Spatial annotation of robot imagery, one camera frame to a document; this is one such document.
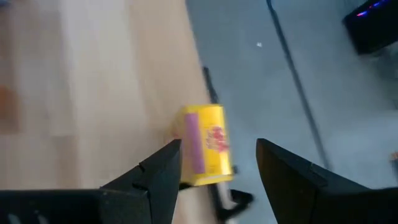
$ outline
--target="black object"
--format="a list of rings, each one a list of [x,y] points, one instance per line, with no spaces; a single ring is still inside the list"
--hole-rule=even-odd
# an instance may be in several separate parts
[[[2,190],[0,223],[172,222],[180,182],[180,140],[100,189]]]
[[[265,139],[257,140],[256,151],[279,224],[398,223],[397,188],[368,189]]]
[[[398,1],[367,1],[343,22],[359,54],[375,52],[398,40]]]
[[[208,67],[203,67],[203,75],[205,76],[206,87],[209,92],[211,103],[219,103],[220,100],[211,81],[210,70]],[[236,174],[238,172],[238,167],[234,166],[233,169],[234,174]],[[181,185],[180,188],[185,189],[187,188],[187,185]],[[242,192],[240,190],[231,190],[231,198],[236,205],[233,208],[224,208],[217,185],[209,184],[208,189],[210,191],[216,217],[219,223],[226,223],[229,219],[238,216],[240,213],[248,209],[254,200],[252,194]]]

